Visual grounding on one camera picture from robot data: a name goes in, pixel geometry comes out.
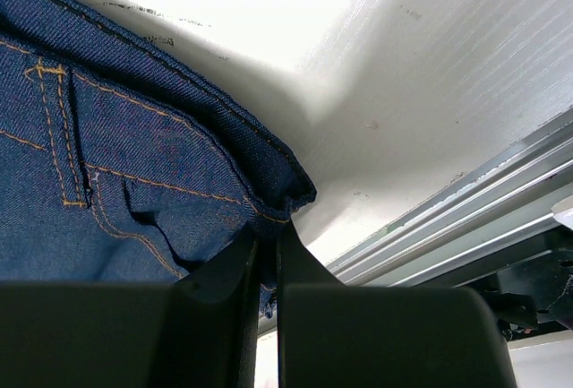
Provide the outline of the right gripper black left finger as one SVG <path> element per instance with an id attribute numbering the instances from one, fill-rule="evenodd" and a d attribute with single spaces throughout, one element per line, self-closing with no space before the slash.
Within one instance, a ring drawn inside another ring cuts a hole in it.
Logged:
<path id="1" fill-rule="evenodd" d="M 174 284 L 1 286 L 4 387 L 250 387 L 258 241 L 240 231 Z"/>

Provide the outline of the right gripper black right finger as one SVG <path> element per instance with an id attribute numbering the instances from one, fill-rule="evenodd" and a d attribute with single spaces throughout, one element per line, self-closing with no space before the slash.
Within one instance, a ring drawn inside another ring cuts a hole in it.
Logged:
<path id="1" fill-rule="evenodd" d="M 277 264 L 280 386 L 515 386 L 507 344 L 472 290 L 347 286 L 292 224 Z"/>

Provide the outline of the dark blue denim trousers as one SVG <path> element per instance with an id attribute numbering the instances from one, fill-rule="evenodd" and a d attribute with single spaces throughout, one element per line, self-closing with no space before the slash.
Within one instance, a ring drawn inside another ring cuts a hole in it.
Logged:
<path id="1" fill-rule="evenodd" d="M 1 278 L 175 282 L 253 230 L 274 243 L 315 187 L 203 76 L 75 0 L 1 0 Z"/>

